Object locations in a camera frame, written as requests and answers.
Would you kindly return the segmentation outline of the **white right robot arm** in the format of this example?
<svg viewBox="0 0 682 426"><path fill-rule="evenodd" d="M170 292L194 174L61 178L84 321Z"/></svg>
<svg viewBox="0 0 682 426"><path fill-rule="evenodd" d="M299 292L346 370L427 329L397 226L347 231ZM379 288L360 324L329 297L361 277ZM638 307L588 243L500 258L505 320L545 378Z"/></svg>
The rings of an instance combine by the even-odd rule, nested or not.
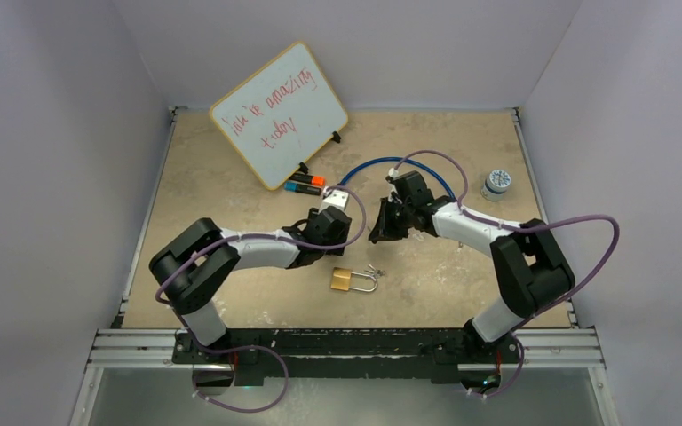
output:
<svg viewBox="0 0 682 426"><path fill-rule="evenodd" d="M390 170L386 181L392 191L380 201L370 242L403 240L415 229L466 245L493 262L498 297L464 324L463 348L470 359L487 359L499 340L575 287L552 233L536 230L542 220L500 223L461 207L454 197L434 197L417 171Z"/></svg>

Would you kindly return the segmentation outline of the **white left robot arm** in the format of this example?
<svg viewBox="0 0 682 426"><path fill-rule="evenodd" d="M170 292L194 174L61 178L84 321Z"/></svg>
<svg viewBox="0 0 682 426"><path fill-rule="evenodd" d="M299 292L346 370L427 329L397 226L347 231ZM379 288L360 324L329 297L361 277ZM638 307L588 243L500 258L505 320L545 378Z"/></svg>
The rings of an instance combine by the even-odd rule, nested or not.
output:
<svg viewBox="0 0 682 426"><path fill-rule="evenodd" d="M217 363L229 351L227 328L213 297L240 270L296 269L344 254L352 219L342 209L312 208L308 217L272 233L238 233L204 217L155 254L148 269L165 301L194 335L194 350Z"/></svg>

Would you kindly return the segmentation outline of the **silver key bunch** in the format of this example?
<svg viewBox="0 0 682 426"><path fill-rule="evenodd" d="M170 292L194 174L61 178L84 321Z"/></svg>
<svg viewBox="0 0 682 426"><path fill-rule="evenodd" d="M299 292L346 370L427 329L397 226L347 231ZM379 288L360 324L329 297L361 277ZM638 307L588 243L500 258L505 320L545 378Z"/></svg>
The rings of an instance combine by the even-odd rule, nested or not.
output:
<svg viewBox="0 0 682 426"><path fill-rule="evenodd" d="M365 273L376 278L380 278L386 275L386 272L384 270L378 269L374 267L372 264L368 265L368 267L365 270Z"/></svg>

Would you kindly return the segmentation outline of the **blue cable lock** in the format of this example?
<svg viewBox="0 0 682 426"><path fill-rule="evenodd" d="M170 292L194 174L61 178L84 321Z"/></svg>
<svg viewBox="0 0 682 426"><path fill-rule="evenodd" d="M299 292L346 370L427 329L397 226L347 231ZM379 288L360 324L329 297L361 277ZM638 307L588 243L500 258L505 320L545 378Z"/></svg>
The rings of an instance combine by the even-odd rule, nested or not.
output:
<svg viewBox="0 0 682 426"><path fill-rule="evenodd" d="M397 156L384 156L384 157L378 157L378 158L375 158L372 160L368 160L366 162L363 162L363 163L357 165L356 167L351 169L349 172L347 172L341 178L341 180L338 183L340 185L346 185L357 173L359 173L360 171L365 170L366 168L369 168L371 166L378 165L381 163L398 163L401 160L402 160L402 158L397 157ZM411 165L417 169L420 169L421 171L424 171L425 173L429 174L431 177L435 178L440 183L440 185L443 187L443 189L445 190L445 192L447 193L447 195L449 197L456 198L456 195L453 192L453 190L451 189L451 187L449 186L449 184L435 170L431 169L430 167L424 165L421 162L417 162L417 161L414 161L411 159L404 160L403 162L408 164L408 165Z"/></svg>

